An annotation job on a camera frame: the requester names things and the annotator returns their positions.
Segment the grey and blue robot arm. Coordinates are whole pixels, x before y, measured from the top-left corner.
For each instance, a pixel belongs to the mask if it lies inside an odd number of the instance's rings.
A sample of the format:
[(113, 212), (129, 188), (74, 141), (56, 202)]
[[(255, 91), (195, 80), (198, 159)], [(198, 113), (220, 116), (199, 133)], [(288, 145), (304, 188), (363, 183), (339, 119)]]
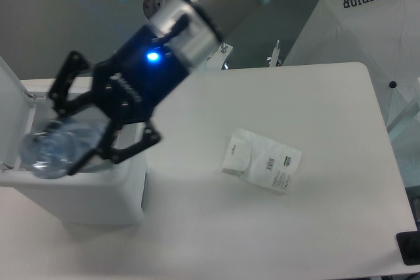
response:
[(91, 106), (109, 122), (90, 144), (73, 140), (68, 152), (50, 154), (47, 176), (74, 175), (93, 157), (118, 164), (157, 144), (151, 117), (158, 104), (267, 2), (168, 0), (109, 59), (91, 64), (71, 51), (48, 93), (57, 114), (48, 131), (55, 140), (66, 138), (72, 116)]

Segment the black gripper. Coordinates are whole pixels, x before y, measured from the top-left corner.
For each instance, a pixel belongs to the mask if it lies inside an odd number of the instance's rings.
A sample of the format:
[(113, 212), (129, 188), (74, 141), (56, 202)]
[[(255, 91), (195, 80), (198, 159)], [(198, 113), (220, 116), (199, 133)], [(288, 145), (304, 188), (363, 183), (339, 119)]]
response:
[[(58, 117), (70, 117), (96, 106), (109, 118), (115, 118), (118, 108), (127, 102), (129, 109), (123, 114), (122, 123), (144, 122), (141, 139), (117, 149), (113, 143), (123, 125), (110, 121), (96, 147), (84, 153), (67, 170), (67, 175), (78, 173), (94, 156), (120, 164), (161, 141), (161, 134), (149, 119), (154, 108), (189, 75), (189, 71), (169, 47), (159, 41), (153, 42), (154, 38), (156, 34), (146, 25), (106, 61), (93, 63), (76, 50), (66, 57), (48, 92)], [(93, 75), (92, 90), (69, 100), (68, 93), (75, 79), (87, 73)], [(99, 97), (97, 89), (102, 90)]]

